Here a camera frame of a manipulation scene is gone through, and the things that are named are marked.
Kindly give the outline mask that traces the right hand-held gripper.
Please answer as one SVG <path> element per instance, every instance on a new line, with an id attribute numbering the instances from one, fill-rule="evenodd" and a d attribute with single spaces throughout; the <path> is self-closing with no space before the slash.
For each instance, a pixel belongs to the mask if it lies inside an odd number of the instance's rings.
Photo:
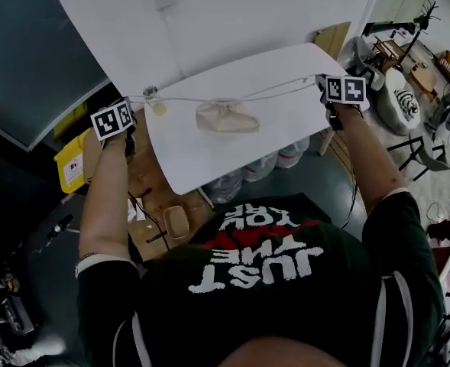
<path id="1" fill-rule="evenodd" d="M 363 115 L 361 106 L 367 101 L 366 81 L 357 76 L 315 75 L 315 82 L 321 93 L 320 102 L 325 106 L 325 116 L 333 131 L 343 129 L 335 105 L 344 105 Z"/>

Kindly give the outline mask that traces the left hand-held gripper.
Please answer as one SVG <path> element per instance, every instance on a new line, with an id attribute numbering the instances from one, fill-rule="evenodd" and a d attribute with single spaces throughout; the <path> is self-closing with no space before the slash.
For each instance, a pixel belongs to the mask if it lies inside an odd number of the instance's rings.
<path id="1" fill-rule="evenodd" d="M 157 94 L 156 86 L 148 86 L 143 91 L 144 98 L 155 98 Z M 125 155 L 132 156 L 135 153 L 134 133 L 137 119 L 128 97 L 120 98 L 107 108 L 91 114 L 91 121 L 96 137 L 103 148 L 107 140 L 120 133 L 125 133 Z"/>

